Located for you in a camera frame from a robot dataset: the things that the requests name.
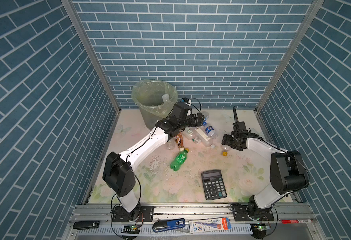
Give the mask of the clear bottle red label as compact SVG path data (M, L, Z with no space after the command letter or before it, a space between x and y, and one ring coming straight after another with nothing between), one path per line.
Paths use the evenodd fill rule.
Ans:
M222 148L221 154L223 156L227 157L228 156L228 152L231 149L231 147L227 146L227 145L221 145L221 148Z

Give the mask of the Pepsi bottle blue cap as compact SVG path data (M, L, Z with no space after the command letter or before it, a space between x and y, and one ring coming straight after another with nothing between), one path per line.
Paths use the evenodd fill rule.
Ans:
M217 131L212 127L211 124L203 122L204 132L211 138L216 139L218 137Z

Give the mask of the brown Nescafe coffee bottle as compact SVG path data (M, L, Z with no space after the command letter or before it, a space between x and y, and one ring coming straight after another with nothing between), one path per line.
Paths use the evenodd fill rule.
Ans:
M182 152L184 150L184 143L183 143L183 136L182 133L179 133L176 137L175 137L175 141L177 143L178 149L180 152Z

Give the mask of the clear ribbed bottle white cap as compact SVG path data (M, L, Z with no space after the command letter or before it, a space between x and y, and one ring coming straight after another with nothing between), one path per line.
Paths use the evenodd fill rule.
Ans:
M175 148L175 140L174 140L174 138L170 139L166 143L166 147L167 147L168 150L173 150Z

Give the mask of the green Sprite bottle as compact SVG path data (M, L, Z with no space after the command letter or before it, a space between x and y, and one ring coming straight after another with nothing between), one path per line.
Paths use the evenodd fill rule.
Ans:
M188 148L183 149L182 151L179 152L179 154L175 157L175 159L171 162L170 168L173 171L178 171L180 167L183 165L185 160L187 159L187 154L189 152Z

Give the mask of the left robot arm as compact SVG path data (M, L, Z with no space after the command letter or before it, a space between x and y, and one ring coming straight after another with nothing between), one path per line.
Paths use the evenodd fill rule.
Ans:
M186 128L201 127L205 116L192 112L191 100L183 98L173 105L168 116L135 145L120 153L111 152L106 157L102 179L113 189L122 208L131 213L140 204L133 192L136 175L134 170L154 150L167 143Z

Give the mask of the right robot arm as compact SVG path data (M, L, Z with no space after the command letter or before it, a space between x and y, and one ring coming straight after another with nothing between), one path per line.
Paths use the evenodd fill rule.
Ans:
M238 120L235 107L233 118L233 131L229 135L223 135L221 144L237 151L251 150L270 163L269 184L250 197L247 207L249 214L268 211L285 196L307 188L309 171L298 151L279 148L253 133L246 127L245 122Z

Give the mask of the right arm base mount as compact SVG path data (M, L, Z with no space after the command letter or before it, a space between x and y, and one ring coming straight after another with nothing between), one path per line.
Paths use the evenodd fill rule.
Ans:
M242 205L239 203L230 204L229 209L233 213L234 220L236 222L246 222L246 221L261 221L268 220L274 221L274 215L271 208L261 209L256 205L254 196L249 198L247 205Z

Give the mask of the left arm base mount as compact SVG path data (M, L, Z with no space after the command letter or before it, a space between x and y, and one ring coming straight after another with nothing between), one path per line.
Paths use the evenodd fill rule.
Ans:
M121 205L115 205L111 211L113 223L127 222L152 222L154 206L142 206L138 204L131 212L125 210Z

